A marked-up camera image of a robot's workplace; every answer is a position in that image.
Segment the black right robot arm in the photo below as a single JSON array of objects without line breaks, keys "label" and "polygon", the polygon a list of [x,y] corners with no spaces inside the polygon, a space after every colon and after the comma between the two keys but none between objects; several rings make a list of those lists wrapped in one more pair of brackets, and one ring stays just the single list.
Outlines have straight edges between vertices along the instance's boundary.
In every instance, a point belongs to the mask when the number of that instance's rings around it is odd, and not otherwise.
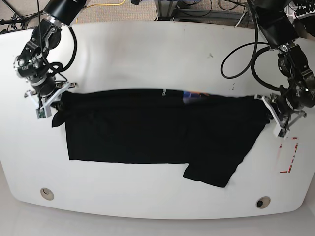
[{"label": "black right robot arm", "polygon": [[[39,107],[42,98],[51,96],[57,91],[54,76],[68,70],[77,53],[77,39],[71,23],[86,6],[86,0],[51,0],[43,9],[45,19],[38,19],[39,24],[33,30],[30,40],[14,61],[16,73],[26,78],[36,91]],[[56,48],[61,40],[62,26],[68,26],[73,37],[74,48],[66,66],[60,62],[48,62],[50,50]]]}]

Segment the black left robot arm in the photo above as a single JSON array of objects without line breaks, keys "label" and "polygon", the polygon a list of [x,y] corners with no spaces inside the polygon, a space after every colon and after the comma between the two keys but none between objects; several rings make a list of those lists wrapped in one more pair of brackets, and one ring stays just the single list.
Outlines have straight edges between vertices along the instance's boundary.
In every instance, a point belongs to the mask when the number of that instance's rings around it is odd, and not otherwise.
[{"label": "black left robot arm", "polygon": [[[279,93],[270,98],[274,119],[282,129],[291,125],[291,115],[298,117],[306,114],[302,108],[315,105],[315,76],[311,71],[307,57],[295,40],[299,37],[294,26],[288,19],[284,9],[288,0],[249,0],[247,2],[256,32],[261,32],[267,47],[255,50],[251,60],[253,77],[264,87]],[[287,77],[289,87],[273,86],[259,78],[255,71],[257,58],[270,50],[278,50],[278,68]]]}]

